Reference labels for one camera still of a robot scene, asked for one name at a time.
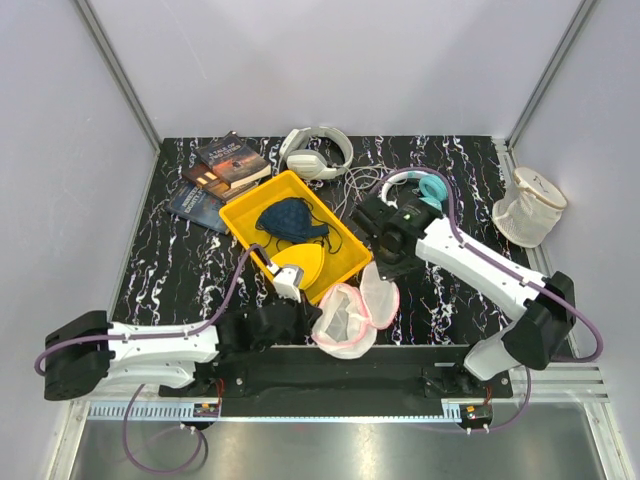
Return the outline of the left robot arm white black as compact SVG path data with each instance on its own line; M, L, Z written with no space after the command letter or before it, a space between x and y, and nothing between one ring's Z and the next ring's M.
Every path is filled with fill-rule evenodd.
M203 396L215 386L217 366L295 343L321 314L306 300L279 299L217 313L212 322L137 326L94 310L49 334L35 369L48 401L126 384L157 385L166 396Z

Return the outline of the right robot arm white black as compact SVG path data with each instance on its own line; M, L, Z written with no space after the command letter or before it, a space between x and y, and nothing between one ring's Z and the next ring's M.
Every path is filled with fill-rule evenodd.
M383 279L439 266L510 319L498 333L472 345L454 371L455 387L463 395L480 394L497 374L515 367L545 369L576 323L574 284L567 275L545 276L512 262L421 200L396 208L370 195L354 208L351 219L369 241Z

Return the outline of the white pink mesh laundry bag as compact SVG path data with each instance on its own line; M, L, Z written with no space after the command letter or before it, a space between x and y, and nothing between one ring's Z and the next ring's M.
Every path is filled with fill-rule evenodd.
M325 293L311 338L334 358L361 358L376 342L378 332L391 325L399 306L396 283L383 279L376 262L371 262L363 269L358 287L339 283Z

